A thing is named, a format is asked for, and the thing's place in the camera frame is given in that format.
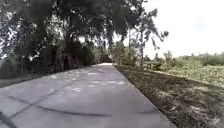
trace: paved path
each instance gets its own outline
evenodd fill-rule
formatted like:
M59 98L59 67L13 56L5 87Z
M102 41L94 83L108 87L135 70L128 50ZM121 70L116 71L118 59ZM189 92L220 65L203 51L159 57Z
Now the paved path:
M0 111L18 128L175 128L109 64L0 89Z

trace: sky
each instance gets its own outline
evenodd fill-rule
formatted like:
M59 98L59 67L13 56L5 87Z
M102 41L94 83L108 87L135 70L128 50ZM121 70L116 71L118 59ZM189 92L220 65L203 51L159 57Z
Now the sky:
M147 43L145 54L154 57L170 50L174 57L199 53L224 52L224 1L223 0L148 0L145 8L158 9L155 18L160 31L169 31L161 50L155 51Z

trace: roadside grass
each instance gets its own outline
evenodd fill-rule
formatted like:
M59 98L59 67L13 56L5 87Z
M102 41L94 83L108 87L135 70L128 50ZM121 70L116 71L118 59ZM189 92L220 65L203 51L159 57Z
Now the roadside grass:
M116 66L178 128L223 128L224 88Z
M19 78L0 79L0 88L10 86L10 85L13 85L13 84L16 84L16 83L32 80L32 79L35 79L35 78L39 78L41 76L42 75L26 75L26 76L19 77Z
M192 80L224 86L224 66L203 66L197 68L172 68L169 74Z

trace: tree trunk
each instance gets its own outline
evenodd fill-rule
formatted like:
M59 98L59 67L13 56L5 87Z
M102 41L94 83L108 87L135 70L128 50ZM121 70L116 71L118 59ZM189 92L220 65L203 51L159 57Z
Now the tree trunk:
M143 68L143 59L144 59L144 56L143 56L143 52L144 52L144 49L143 49L143 24L142 24L142 28L141 28L141 37L140 37L140 53L141 53L141 60L140 60L140 68Z

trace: foliage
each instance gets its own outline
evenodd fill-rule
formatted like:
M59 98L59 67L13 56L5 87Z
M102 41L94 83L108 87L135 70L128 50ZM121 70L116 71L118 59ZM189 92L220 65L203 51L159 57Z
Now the foliage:
M138 0L2 0L0 55L15 54L13 65L41 73L98 63L99 58L111 62L106 43L111 48L114 33L123 41L127 30L140 24L142 4Z

